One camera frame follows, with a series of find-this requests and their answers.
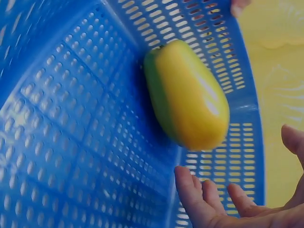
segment blue plastic basket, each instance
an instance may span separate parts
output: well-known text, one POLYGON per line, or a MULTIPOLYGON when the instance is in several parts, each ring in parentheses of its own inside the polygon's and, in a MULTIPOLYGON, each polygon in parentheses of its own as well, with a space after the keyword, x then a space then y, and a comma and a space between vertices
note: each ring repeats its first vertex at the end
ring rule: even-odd
POLYGON ((185 165, 264 203, 254 80, 229 0, 1 0, 0 227, 185 228, 185 165), (171 142, 153 115, 142 59, 185 40, 231 108, 213 151, 171 142))

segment fingertip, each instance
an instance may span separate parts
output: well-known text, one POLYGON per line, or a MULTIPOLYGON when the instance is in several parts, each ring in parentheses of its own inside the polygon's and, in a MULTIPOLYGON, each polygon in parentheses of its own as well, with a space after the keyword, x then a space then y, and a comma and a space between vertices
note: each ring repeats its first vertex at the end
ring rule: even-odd
POLYGON ((238 18, 243 12, 243 8, 239 7, 238 5, 232 5, 231 6, 231 14, 238 18))
POLYGON ((284 124, 281 129, 281 136, 284 146, 292 153, 297 154, 297 151, 303 142, 304 132, 284 124))

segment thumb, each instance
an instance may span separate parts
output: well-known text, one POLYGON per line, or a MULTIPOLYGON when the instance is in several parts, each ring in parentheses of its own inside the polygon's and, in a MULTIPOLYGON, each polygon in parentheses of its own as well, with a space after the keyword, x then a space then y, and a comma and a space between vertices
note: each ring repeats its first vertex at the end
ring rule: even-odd
POLYGON ((175 168, 176 188, 187 214, 195 228, 207 227, 215 217, 215 210, 203 200, 195 188, 192 175, 187 168, 175 168))
POLYGON ((232 0, 231 13, 233 16, 238 18, 244 8, 250 5, 251 0, 232 0))
POLYGON ((284 125, 281 131, 283 144, 293 154, 297 155, 304 168, 304 132, 284 125))

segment fingernail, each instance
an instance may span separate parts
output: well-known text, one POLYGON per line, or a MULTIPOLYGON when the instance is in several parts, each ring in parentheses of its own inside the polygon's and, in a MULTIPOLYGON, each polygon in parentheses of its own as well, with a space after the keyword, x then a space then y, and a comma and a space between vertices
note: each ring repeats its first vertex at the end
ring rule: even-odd
POLYGON ((235 16, 236 18, 238 18, 243 12, 243 9, 239 6, 233 5, 231 7, 231 13, 233 16, 235 16))

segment basket hole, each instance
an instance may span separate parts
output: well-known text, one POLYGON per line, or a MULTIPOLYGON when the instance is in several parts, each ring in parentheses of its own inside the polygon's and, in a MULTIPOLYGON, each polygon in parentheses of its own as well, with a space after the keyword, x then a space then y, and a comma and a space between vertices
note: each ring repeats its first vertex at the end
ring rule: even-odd
POLYGON ((5 11, 6 12, 10 11, 14 7, 15 2, 16 2, 16 0, 9 0, 9 2, 8 2, 7 6, 6 6, 6 10, 5 11))

